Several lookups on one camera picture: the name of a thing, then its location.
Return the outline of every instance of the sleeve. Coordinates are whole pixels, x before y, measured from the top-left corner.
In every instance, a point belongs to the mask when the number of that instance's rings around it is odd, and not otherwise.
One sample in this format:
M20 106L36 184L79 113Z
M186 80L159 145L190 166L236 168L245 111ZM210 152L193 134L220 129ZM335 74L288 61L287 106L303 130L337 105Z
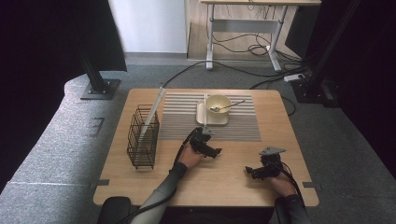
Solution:
M306 213L303 199L297 194L285 198L286 210L290 215L292 224L310 224L308 214Z
M186 173L187 167L181 162L176 162L172 170L170 170L169 175L161 183L161 185L156 188L148 199L143 203L141 208L154 204L168 196L170 196L177 187L178 181L183 178ZM169 201L162 203L148 211L139 214L134 218L132 224L157 224L160 223L163 217L163 212L166 209Z

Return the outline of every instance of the striped mat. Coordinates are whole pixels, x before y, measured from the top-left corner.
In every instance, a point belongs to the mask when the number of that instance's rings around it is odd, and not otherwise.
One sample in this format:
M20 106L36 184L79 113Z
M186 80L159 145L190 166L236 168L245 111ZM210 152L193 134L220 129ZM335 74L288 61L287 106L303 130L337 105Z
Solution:
M207 127L215 133L211 139L217 141L260 142L262 139L251 95L225 95L230 98L232 104L242 100L246 101L240 105L233 106L226 124L207 124ZM204 99L205 94L200 92L166 93L159 138L162 140L183 141L194 128L202 126L197 121L196 114L198 102Z

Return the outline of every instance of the black wire rack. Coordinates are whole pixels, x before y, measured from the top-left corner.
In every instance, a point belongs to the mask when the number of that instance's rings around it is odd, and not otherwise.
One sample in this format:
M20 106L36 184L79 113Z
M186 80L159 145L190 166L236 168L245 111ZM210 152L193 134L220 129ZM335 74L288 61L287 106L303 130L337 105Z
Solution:
M154 168L160 122L155 112L149 125L145 125L151 107L152 105L138 105L132 116L127 153L135 169L140 166Z

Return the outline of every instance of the cable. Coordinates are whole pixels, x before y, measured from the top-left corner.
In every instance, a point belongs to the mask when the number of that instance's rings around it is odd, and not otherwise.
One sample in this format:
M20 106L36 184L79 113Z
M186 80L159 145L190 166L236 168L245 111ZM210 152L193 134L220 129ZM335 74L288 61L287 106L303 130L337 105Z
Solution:
M253 0L248 0L248 2L249 2L249 4L247 5L247 9L249 10L249 11L253 11L253 9L254 9L254 7L255 7L255 5L253 5Z
M256 13L256 15L253 17L253 20L257 20L259 17L260 17L260 15L262 14L262 12L263 12L263 8L264 8L264 6L260 6L260 8L259 8L259 11Z
M290 174L290 175L293 175L293 174L291 173L290 167L289 167L285 162L282 162L282 164L283 164L284 166L286 166L286 168L288 168L289 174Z
M270 7L267 7L267 11L265 12L265 16L264 19L267 20L267 16L268 16L268 11L270 10Z
M230 15L230 12L229 12L229 8L228 8L227 5L226 5L226 7L227 7L228 15L229 15L229 17L231 18L231 15ZM256 17L258 18L258 17L260 16L260 14L261 14L261 12L262 12L262 9L263 9L263 7L260 8L260 10L259 10L258 14L256 14L255 18L256 18ZM207 39L209 39L209 32L208 32L208 28L207 28L207 24L208 24L208 15L209 15L209 6L206 6L206 25L205 25L205 26L206 26L206 37L207 37ZM224 45L219 44L219 43L221 43L221 42L227 42L227 41L235 40L235 39L237 39L237 38L241 38L241 37L243 37L243 36L249 36L249 35L254 35L254 36L256 36L256 42L258 43L258 45L251 45L251 46L249 46L249 47L247 48L247 50L233 50L233 49L229 49L229 48L225 47ZM232 37L232 38L225 39L225 40L217 40L216 37L213 36L213 39L216 40L216 42L213 42L213 44L214 44L214 45L219 45L219 46L221 46L221 47L227 49L227 50L230 51L230 52L235 52L235 53L250 52L250 53L252 53L253 55L256 55L256 56L263 56L263 55L267 54L267 49L266 49L265 46L263 46L262 44L259 43L258 37L261 38L261 39L263 39L265 42L267 42L268 45L271 45L271 43L270 43L267 39L265 39L265 38L262 37L262 36L259 36L258 34L256 34L256 35L255 35L255 34L244 34L244 35L239 35L239 36ZM258 53L253 52L254 49L261 49L261 48L263 48L263 49L265 50L264 53L258 54Z
M272 79L267 79L267 80L264 80L262 82L259 82L259 83L255 84L255 85L253 85L252 87L250 87L249 89L253 90L253 89L257 88L258 86L260 86L261 84L282 79L287 73L291 73L291 72L292 73L300 73L300 72L305 71L306 69L307 69L307 66L301 66L301 67L298 67L298 68L290 69L289 71L286 71L286 72L279 73L279 74L275 75L274 78L272 78Z
M283 59L285 59L285 60L287 60L289 62L292 62L292 63L302 63L303 62L303 60L301 58L297 58L297 57L291 56L291 55L289 55L287 53L284 53L284 52L282 52L280 50L276 49L275 52L279 56L281 56Z
M285 70L290 70L291 69L291 68L287 68L286 65L298 65L298 66L301 66L300 63L283 63L283 68Z
M271 164L274 165L276 167L276 169L278 169L280 172L282 172L285 176L288 177L291 184L296 188L297 194L301 197L303 204L305 204L304 199L303 199L303 194L301 193L300 188L298 187L298 184L297 184L296 180L293 178L293 176L291 174L289 174L287 171L285 171L283 168L278 167L275 163L272 162Z
M130 218L134 218L137 215L142 214L144 212L147 212L148 210L150 210L150 209L152 209L154 207L157 207L160 204L168 202L169 200L171 200L173 198L173 196L175 196L176 191L177 191L177 189L175 189L169 196L167 196L166 198L164 198L164 199L162 199L162 200L160 200L160 201L158 201L156 203L153 203L153 204L151 204L149 206L146 206L146 207L143 207L143 208L139 208L137 211L129 214L128 216L126 216L123 219L121 219L120 221L118 221L117 224L126 223Z
M166 82L163 83L163 88L165 88L166 85L169 84L169 82L171 82L173 79L178 77L180 74L186 72L187 70L191 69L192 67L194 67L195 65L200 64L200 63L216 63L216 64L222 65L224 67L233 69L235 71L242 72L242 73L245 73L245 74L248 74L248 75L252 75L252 76L255 76L255 77L278 77L279 75L283 74L283 73L281 73L281 74L272 74L272 75L260 75L260 74L250 73L250 72L244 71L242 69L234 68L234 67L231 67L231 66L223 64L223 63L218 63L218 62L213 62L213 61L201 61L201 62L198 62L198 63L195 63L193 65L188 66L187 68L183 69L182 71L178 72L177 74L175 74L174 76L169 78Z
M228 5L225 5L226 7L227 7L227 14L228 14L228 17L230 18L230 19L232 19L233 17L230 15L230 9L228 8Z
M291 112L288 113L288 116L293 115L293 114L296 112L296 110L297 110L297 106L294 104L294 102L293 102L292 100L290 100L290 99L288 99L288 98L286 98L286 97L284 97L284 96L282 96L282 95L281 95L280 97L281 97L282 99L288 101L289 103L291 103L291 105L293 106L293 110L292 110Z

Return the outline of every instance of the person's hand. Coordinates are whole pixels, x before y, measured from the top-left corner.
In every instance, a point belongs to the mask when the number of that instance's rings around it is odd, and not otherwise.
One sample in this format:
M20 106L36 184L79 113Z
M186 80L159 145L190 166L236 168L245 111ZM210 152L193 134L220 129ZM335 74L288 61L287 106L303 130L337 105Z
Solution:
M282 172L277 177L267 177L273 189L282 197L296 194L296 188L290 179Z
M195 153L195 151L192 149L190 143L187 143L183 150L180 153L180 156L177 161L182 162L187 166L187 169L191 169L194 167L198 162L201 160L201 158L204 156L204 154L201 153Z

